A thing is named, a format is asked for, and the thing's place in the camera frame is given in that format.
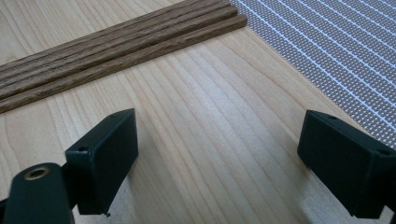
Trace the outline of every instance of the perforated mat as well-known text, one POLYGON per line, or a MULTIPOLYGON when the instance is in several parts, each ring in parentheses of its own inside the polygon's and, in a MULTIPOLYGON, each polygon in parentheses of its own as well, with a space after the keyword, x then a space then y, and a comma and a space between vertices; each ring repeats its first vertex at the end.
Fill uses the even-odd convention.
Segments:
POLYGON ((396 148, 396 1, 231 0, 248 26, 396 148))

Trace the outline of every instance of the wooden dowel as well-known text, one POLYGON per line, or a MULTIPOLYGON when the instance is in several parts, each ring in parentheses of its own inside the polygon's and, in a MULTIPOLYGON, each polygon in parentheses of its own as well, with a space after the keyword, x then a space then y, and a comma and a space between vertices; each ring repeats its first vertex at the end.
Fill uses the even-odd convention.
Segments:
POLYGON ((177 22, 177 25, 172 28, 160 30, 156 33, 149 34, 132 41, 127 41, 114 48, 98 52, 81 60, 74 60, 65 66, 40 74, 39 76, 29 77, 9 86, 5 86, 0 89, 0 100, 23 91, 28 91, 56 79, 81 72, 99 63, 105 63, 140 49, 161 43, 178 35, 184 35, 188 32, 198 30, 219 21, 227 20, 236 15, 237 8, 232 6, 213 11, 193 20, 187 20, 182 23, 177 22))
MULTIPOLYGON (((229 6, 230 6, 230 4, 227 2, 218 2, 212 6, 209 6, 209 7, 200 7, 200 8, 196 8, 195 10, 190 8, 189 9, 190 12, 187 14, 184 14, 184 12, 174 11, 171 14, 167 14, 170 18, 167 21, 158 21, 158 20, 145 21, 140 24, 140 25, 144 26, 143 28, 130 26, 123 30, 117 31, 114 34, 109 34, 109 35, 103 36, 101 38, 96 38, 94 41, 96 43, 100 43, 100 45, 98 45, 96 47, 84 49, 83 51, 79 51, 80 50, 79 46, 74 46, 74 47, 71 47, 68 49, 60 50, 59 53, 49 55, 42 61, 33 62, 36 65, 39 64, 42 66, 40 66, 36 69, 33 69, 32 71, 25 71, 25 72, 18 74, 20 69, 14 69, 14 70, 10 70, 7 73, 0 74, 0 75, 3 75, 2 77, 0 77, 0 88, 17 83, 23 79, 28 78, 28 77, 33 77, 33 76, 44 74, 48 71, 57 72, 56 70, 54 70, 57 67, 61 67, 65 64, 72 63, 74 61, 82 60, 85 57, 88 57, 95 53, 104 51, 106 49, 114 48, 117 45, 122 44, 124 42, 133 41, 134 39, 137 39, 137 38, 145 36, 145 35, 150 35, 154 32, 158 32, 160 30, 178 26, 181 22, 189 21, 194 18, 205 15, 207 13, 210 13, 212 11, 216 11, 218 9, 229 7, 229 6), (64 55, 69 55, 69 56, 62 58, 61 60, 57 60, 60 57, 63 57, 64 55)), ((30 64, 24 66, 24 69, 26 69, 26 67, 31 67, 30 64)))
POLYGON ((51 48, 51 49, 46 49, 43 51, 40 51, 36 54, 24 57, 22 59, 19 59, 17 61, 11 62, 11 63, 6 63, 0 66, 0 80, 3 78, 7 78, 9 76, 13 76, 16 74, 19 74, 23 71, 28 71, 32 69, 33 67, 37 67, 40 64, 46 64, 47 62, 43 62, 43 59, 48 57, 49 55, 55 55, 58 57, 58 59, 62 59, 62 57, 68 56, 63 55, 61 52, 63 52, 64 49, 69 49, 69 48, 75 48, 77 50, 84 50, 84 49, 89 49, 94 46, 103 44, 100 42, 97 42, 97 38, 106 36, 108 34, 114 34, 116 32, 122 31, 125 28, 128 27, 136 27, 141 28, 145 27, 142 23, 150 20, 157 20, 159 22, 164 22, 169 19, 173 19, 175 16, 180 16, 186 13, 189 13, 191 11, 196 10, 197 8, 201 7, 208 7, 212 6, 215 3, 221 2, 221 0, 188 0, 184 1, 178 4, 174 4, 170 7, 165 7, 162 9, 159 9, 157 11, 151 12, 149 14, 143 15, 141 17, 132 19, 130 21, 126 21, 123 23, 120 23, 115 26, 108 27, 102 31, 90 34, 90 35, 85 35, 81 38, 75 39, 73 41, 64 43, 60 46, 51 48))
POLYGON ((200 30, 177 36, 149 48, 141 49, 107 63, 99 64, 72 76, 64 77, 46 85, 11 96, 0 101, 0 113, 4 113, 22 105, 30 104, 61 91, 69 90, 97 78, 107 76, 178 49, 186 48, 187 46, 202 42, 209 38, 242 28, 247 24, 247 22, 248 20, 246 16, 240 15, 233 17, 227 21, 221 21, 216 24, 206 26, 200 30))

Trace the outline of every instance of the wooden table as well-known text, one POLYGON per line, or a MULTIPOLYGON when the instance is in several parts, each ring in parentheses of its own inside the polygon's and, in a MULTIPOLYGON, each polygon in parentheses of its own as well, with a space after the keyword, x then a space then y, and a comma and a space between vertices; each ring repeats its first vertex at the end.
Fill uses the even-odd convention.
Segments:
MULTIPOLYGON (((0 63, 178 0, 0 2, 0 63)), ((135 108, 140 155, 110 207, 77 223, 387 223, 358 220, 299 159, 306 109, 359 125, 249 28, 0 115, 0 198, 12 177, 135 108)))

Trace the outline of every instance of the black clamp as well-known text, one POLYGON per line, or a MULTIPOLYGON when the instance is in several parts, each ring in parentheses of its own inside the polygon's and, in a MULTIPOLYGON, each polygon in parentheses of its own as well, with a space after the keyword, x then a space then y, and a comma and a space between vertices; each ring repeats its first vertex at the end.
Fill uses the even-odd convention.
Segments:
POLYGON ((66 150, 63 167, 41 163, 16 175, 0 223, 73 223, 75 205, 82 215, 108 214, 137 155, 134 110, 114 113, 66 150))
POLYGON ((396 151, 333 116, 308 110, 298 146, 303 162, 350 215, 396 211, 396 151))

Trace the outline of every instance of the wooden strip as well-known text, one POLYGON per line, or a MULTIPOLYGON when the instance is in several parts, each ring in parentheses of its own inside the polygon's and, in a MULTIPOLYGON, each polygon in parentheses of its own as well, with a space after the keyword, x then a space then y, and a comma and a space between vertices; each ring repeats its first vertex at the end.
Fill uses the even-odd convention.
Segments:
POLYGON ((72 76, 64 77, 55 82, 11 96, 0 101, 0 113, 4 113, 22 105, 30 104, 53 94, 69 90, 76 86, 96 80, 97 78, 118 72, 130 66, 134 66, 178 49, 183 49, 190 45, 205 41, 209 38, 223 35, 246 26, 247 22, 248 20, 244 15, 233 17, 227 21, 221 21, 216 24, 206 26, 200 30, 177 36, 158 45, 141 49, 132 54, 128 54, 107 63, 99 64, 72 76))
POLYGON ((222 9, 225 7, 229 7, 230 4, 227 2, 219 2, 216 3, 212 6, 209 7, 200 7, 200 8, 190 8, 189 13, 184 14, 184 12, 173 12, 173 14, 166 14, 167 15, 167 21, 158 21, 158 20, 150 20, 141 23, 140 25, 143 27, 136 27, 136 26, 130 26, 128 28, 125 28, 123 30, 117 31, 116 33, 109 34, 100 38, 96 38, 93 41, 95 43, 98 43, 96 47, 93 48, 87 48, 81 51, 80 46, 74 46, 68 49, 63 49, 60 50, 56 54, 49 55, 48 57, 45 57, 43 60, 35 61, 32 63, 29 63, 28 65, 23 66, 23 70, 32 69, 32 64, 40 66, 39 68, 35 69, 33 67, 32 71, 26 71, 22 72, 19 74, 21 71, 20 69, 13 69, 10 70, 7 73, 0 74, 2 77, 0 78, 0 88, 3 88, 5 86, 11 85, 13 83, 17 83, 23 79, 26 79, 28 77, 33 77, 41 74, 44 74, 48 71, 51 72, 57 72, 57 70, 54 70, 58 67, 61 67, 65 64, 76 62, 79 60, 83 60, 85 57, 88 57, 90 55, 93 55, 95 53, 104 51, 106 49, 111 49, 116 47, 117 45, 120 45, 124 42, 131 42, 134 39, 138 39, 139 37, 145 36, 145 35, 150 35, 154 32, 158 32, 160 30, 166 29, 166 28, 172 28, 178 26, 180 23, 184 21, 189 21, 194 18, 200 17, 202 15, 205 15, 207 13, 216 11, 218 9, 222 9))
POLYGON ((6 72, 7 70, 17 69, 17 70, 19 70, 19 73, 22 71, 28 71, 31 69, 30 66, 32 66, 32 65, 28 66, 28 63, 31 63, 31 62, 39 63, 40 61, 43 60, 43 58, 47 57, 48 55, 59 55, 59 56, 65 57, 64 55, 60 54, 60 51, 64 50, 64 49, 68 49, 71 47, 78 47, 78 49, 81 49, 81 50, 92 48, 93 46, 102 44, 102 43, 97 43, 96 38, 122 31, 123 29, 125 29, 127 27, 130 27, 130 26, 137 27, 137 28, 144 27, 144 25, 142 25, 141 23, 143 23, 145 21, 150 21, 150 20, 157 20, 159 22, 167 21, 169 18, 171 18, 171 19, 173 18, 173 17, 169 17, 169 14, 173 14, 176 12, 176 14, 182 13, 181 15, 183 15, 183 14, 189 13, 193 10, 196 10, 197 8, 212 6, 213 4, 216 4, 218 2, 221 2, 221 0, 187 0, 187 1, 184 1, 184 2, 181 2, 178 4, 174 4, 170 7, 165 7, 165 8, 156 10, 154 12, 143 15, 141 17, 137 17, 135 19, 108 27, 102 31, 95 32, 90 35, 85 35, 81 38, 64 43, 57 47, 40 51, 36 54, 21 58, 17 61, 11 62, 11 63, 3 64, 0 66, 0 72, 1 72, 0 77, 3 78, 4 77, 3 71, 6 72))
POLYGON ((39 74, 39 76, 29 77, 22 81, 15 82, 14 84, 0 89, 0 100, 23 91, 28 91, 56 79, 81 72, 92 66, 96 66, 99 63, 105 63, 143 48, 158 44, 178 35, 184 35, 188 32, 201 29, 216 22, 227 20, 236 15, 236 7, 226 7, 190 21, 187 20, 182 23, 177 22, 177 25, 170 29, 160 30, 156 33, 137 38, 136 40, 127 41, 114 48, 101 51, 81 60, 74 60, 65 66, 59 67, 55 70, 50 70, 44 74, 39 74))

